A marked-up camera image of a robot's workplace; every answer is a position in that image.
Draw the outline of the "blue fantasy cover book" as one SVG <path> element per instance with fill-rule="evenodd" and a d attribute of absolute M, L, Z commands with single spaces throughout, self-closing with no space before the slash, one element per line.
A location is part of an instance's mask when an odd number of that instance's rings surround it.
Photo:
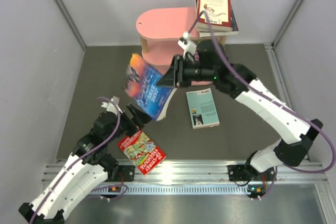
<path fill-rule="evenodd" d="M 132 54 L 125 73 L 124 90 L 153 120 L 166 117 L 170 100 L 176 89 L 159 87 L 156 83 L 163 77 L 155 66 L 142 56 Z"/>

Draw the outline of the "red 13-storey treehouse book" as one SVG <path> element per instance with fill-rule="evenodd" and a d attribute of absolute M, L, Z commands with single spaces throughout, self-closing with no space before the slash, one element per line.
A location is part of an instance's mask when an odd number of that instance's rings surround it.
<path fill-rule="evenodd" d="M 144 176 L 166 158 L 166 154 L 143 131 L 125 137 L 118 147 Z"/>

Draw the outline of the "teal back cover book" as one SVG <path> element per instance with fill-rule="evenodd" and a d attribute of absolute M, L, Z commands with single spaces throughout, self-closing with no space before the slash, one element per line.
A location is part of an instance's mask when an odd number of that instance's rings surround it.
<path fill-rule="evenodd" d="M 193 129 L 220 125 L 211 88 L 186 92 L 186 98 Z"/>

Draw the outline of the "black back cover book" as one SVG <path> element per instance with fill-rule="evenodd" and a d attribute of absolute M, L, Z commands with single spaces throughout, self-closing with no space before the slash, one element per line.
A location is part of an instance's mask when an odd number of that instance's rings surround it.
<path fill-rule="evenodd" d="M 196 12 L 197 12 L 197 8 L 198 8 L 198 0 L 195 0 L 195 9 L 196 9 Z M 213 9 L 207 8 L 207 11 L 208 11 L 209 17 L 215 17 L 215 14 L 213 13 L 214 12 Z M 232 28 L 232 30 L 238 30 L 239 31 L 238 25 L 237 25 L 237 21 L 236 21 L 236 18 L 235 18 L 233 10 L 232 10 L 232 14 L 231 14 L 231 18 L 230 19 L 231 19 L 231 28 Z"/>

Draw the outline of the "red cream pocket-watch book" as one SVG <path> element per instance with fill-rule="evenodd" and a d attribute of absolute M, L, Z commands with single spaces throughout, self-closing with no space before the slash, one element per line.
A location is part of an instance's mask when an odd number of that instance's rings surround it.
<path fill-rule="evenodd" d="M 232 31 L 232 8 L 230 0 L 198 0 L 196 15 L 206 11 L 214 31 Z"/>

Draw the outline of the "purple 117-storey treehouse book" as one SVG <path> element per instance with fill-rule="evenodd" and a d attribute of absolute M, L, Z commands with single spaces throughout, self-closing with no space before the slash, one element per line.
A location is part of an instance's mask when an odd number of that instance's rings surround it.
<path fill-rule="evenodd" d="M 201 42 L 200 40 L 194 40 L 193 41 L 194 43 L 195 43 L 195 45 L 196 45 L 196 48 L 195 48 L 195 53 L 194 53 L 194 59 L 196 60 L 196 61 L 199 61 L 200 59 L 200 57 L 199 57 L 199 54 L 198 54 L 198 50 L 197 50 L 197 46 L 199 45 L 199 43 Z"/>

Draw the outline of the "blue nineteen eighty-four book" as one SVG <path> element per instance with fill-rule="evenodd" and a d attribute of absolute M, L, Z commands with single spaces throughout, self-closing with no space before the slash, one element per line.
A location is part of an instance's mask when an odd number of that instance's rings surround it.
<path fill-rule="evenodd" d="M 237 35 L 238 30 L 232 30 L 232 31 L 214 31 L 213 35 L 215 37 L 220 37 L 220 36 L 229 36 L 229 35 Z M 210 31 L 199 31 L 199 37 L 204 38 L 204 37 L 210 37 L 211 32 Z"/>

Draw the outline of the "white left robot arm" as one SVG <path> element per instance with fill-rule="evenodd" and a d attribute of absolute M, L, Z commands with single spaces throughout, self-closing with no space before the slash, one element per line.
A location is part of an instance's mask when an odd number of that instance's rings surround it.
<path fill-rule="evenodd" d="M 24 203 L 19 213 L 28 223 L 64 223 L 74 208 L 99 184 L 114 180 L 119 162 L 107 152 L 108 144 L 122 136 L 133 136 L 151 117 L 131 104 L 129 118 L 115 103 L 102 104 L 93 127 L 78 142 L 65 165 L 46 189 L 32 202 Z"/>

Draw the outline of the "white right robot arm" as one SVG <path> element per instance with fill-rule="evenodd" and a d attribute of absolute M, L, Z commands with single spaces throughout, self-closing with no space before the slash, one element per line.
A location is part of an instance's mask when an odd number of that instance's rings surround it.
<path fill-rule="evenodd" d="M 182 42 L 184 55 L 173 57 L 158 86 L 187 88 L 193 81 L 210 81 L 215 88 L 248 107 L 268 123 L 280 140 L 253 152 L 246 160 L 244 173 L 258 180 L 266 170 L 278 165 L 298 169 L 313 142 L 322 134 L 320 120 L 308 120 L 282 103 L 246 66 L 230 63 L 218 42 Z"/>

